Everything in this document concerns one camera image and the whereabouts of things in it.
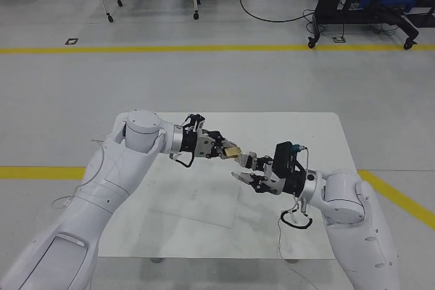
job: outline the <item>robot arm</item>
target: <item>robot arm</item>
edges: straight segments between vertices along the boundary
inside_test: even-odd
[[[368,183],[351,173],[326,175],[304,169],[297,153],[306,148],[289,142],[277,145],[274,158],[241,154],[218,131],[203,129],[202,116],[189,115],[187,120],[186,125],[174,125],[147,111],[119,115],[65,211],[20,255],[0,282],[0,290],[85,289],[105,226],[138,188],[159,153],[186,167],[195,157],[236,158],[242,167],[264,172],[232,174],[256,192],[293,194],[305,215],[307,204],[317,207],[333,253],[356,290],[399,289],[392,236]],[[179,152],[191,153],[188,164],[178,159]]]
[[[239,153],[218,131],[203,129],[202,116],[188,119],[190,123],[182,126],[147,111],[120,114],[65,211],[32,240],[0,282],[0,290],[85,289],[105,226],[138,188],[159,153],[171,154],[178,161],[173,154],[191,152],[187,166],[195,156],[226,159]]]
[[[333,253],[355,290],[399,290],[397,252],[372,186],[355,173],[305,171],[297,162],[297,153],[305,149],[285,142],[277,145],[274,159],[241,154],[242,167],[264,175],[232,174],[256,192],[293,194],[305,216],[307,204],[318,208]],[[281,220],[292,228],[307,228],[312,221],[292,225],[283,218],[288,213]]]

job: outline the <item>concrete floor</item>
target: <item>concrete floor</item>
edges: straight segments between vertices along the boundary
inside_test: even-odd
[[[247,17],[237,0],[0,0],[0,47],[306,44],[305,21]],[[286,19],[315,1],[246,1]],[[435,44],[435,29],[418,43]],[[320,44],[341,27],[329,26]],[[345,27],[348,44],[405,36]],[[358,169],[373,172],[435,213],[435,51],[230,51],[0,55],[0,165],[85,166],[119,112],[335,112]],[[75,181],[0,181],[0,276],[59,214],[55,191]],[[435,232],[380,196],[399,251],[403,289],[435,289]],[[292,268],[319,289],[352,289],[335,260]],[[102,258],[94,290],[314,289],[280,260]]]

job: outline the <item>yellow stripe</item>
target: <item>yellow stripe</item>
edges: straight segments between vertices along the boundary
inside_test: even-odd
[[[80,180],[84,167],[0,167],[0,179]],[[358,170],[362,179],[409,214],[435,230],[435,214],[367,170]]]
[[[198,46],[113,46],[113,47],[29,47],[0,48],[0,54],[111,54],[198,51],[311,51],[307,44],[282,45],[198,45]],[[316,51],[403,51],[398,44],[318,44]],[[435,51],[435,44],[418,44],[413,51]]]
[[[363,180],[369,182],[375,190],[380,192],[387,199],[390,199],[390,201],[407,211],[410,215],[414,216],[414,218],[417,218],[422,223],[425,223],[429,228],[435,230],[435,214],[433,212],[413,201],[371,172],[358,170],[358,173],[361,175]]]
[[[84,167],[15,167],[0,166],[0,179],[82,179]]]

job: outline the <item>black cable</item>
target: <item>black cable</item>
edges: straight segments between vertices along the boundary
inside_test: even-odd
[[[309,19],[306,18],[306,16],[312,15],[312,13],[305,14],[305,11],[314,11],[314,10],[310,10],[310,9],[305,9],[305,10],[303,10],[303,17],[304,17],[304,18],[306,19],[306,21],[307,21],[306,26],[305,26],[305,27],[306,27],[306,30],[307,30],[307,32],[314,34],[314,31],[311,31],[311,30],[308,28],[308,26],[309,26],[310,24],[312,24],[312,20],[309,20]],[[321,28],[322,28],[322,30],[319,31],[319,34],[321,34],[322,32],[326,31],[326,29],[327,29],[327,26],[324,26],[324,25],[318,25],[318,27],[321,27]]]
[[[398,28],[398,25],[395,25],[395,28],[392,28],[390,30],[384,30],[384,25],[380,24],[380,29],[373,29],[372,32],[374,32],[375,34],[383,33],[385,35],[392,36],[397,32]]]
[[[311,12],[311,13],[309,13],[309,14],[306,14],[306,15],[303,15],[303,16],[300,16],[300,17],[297,17],[297,18],[294,18],[294,19],[288,19],[288,20],[268,20],[268,19],[264,19],[264,18],[260,18],[260,17],[258,17],[258,16],[254,16],[253,14],[251,14],[246,8],[245,8],[245,6],[244,6],[244,4],[241,2],[241,0],[240,0],[240,5],[241,5],[241,8],[249,15],[249,16],[251,16],[251,17],[253,17],[253,18],[256,18],[256,19],[258,19],[258,20],[261,20],[261,21],[266,21],[266,22],[271,22],[271,23],[285,23],[285,22],[292,22],[292,21],[297,21],[297,20],[300,20],[300,19],[302,19],[302,18],[305,18],[306,16],[308,16],[308,15],[313,15],[314,14],[314,12]]]
[[[188,164],[185,164],[184,162],[180,161],[179,159],[176,159],[175,161],[177,163],[181,163],[183,166],[185,166],[187,168],[190,168],[191,164],[194,162],[194,160],[195,160],[195,153],[192,152],[191,153],[191,159],[190,159],[190,162]]]
[[[285,220],[285,215],[287,215],[288,213],[289,213],[288,210],[282,212],[281,213],[281,220],[282,220],[283,223],[285,223],[289,227],[296,228],[298,230],[306,230],[307,228],[309,228],[312,225],[312,218],[311,217],[309,217],[309,221],[307,222],[306,225],[294,225],[293,223],[289,223],[288,221]]]

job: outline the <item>tabletop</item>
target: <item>tabletop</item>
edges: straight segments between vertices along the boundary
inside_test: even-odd
[[[185,113],[158,113],[181,124]],[[309,169],[355,172],[339,118],[334,113],[200,113],[204,128],[220,131],[243,152],[273,156],[276,144],[309,148]],[[187,154],[181,159],[187,160]],[[306,164],[304,152],[299,161]],[[100,257],[277,259],[278,216],[293,206],[288,194],[256,194],[231,176],[233,160],[196,158],[191,168],[161,154],[142,184],[114,213],[99,244]],[[286,259],[333,259],[319,210],[314,223],[294,230],[281,223]],[[306,222],[298,217],[300,224]]]

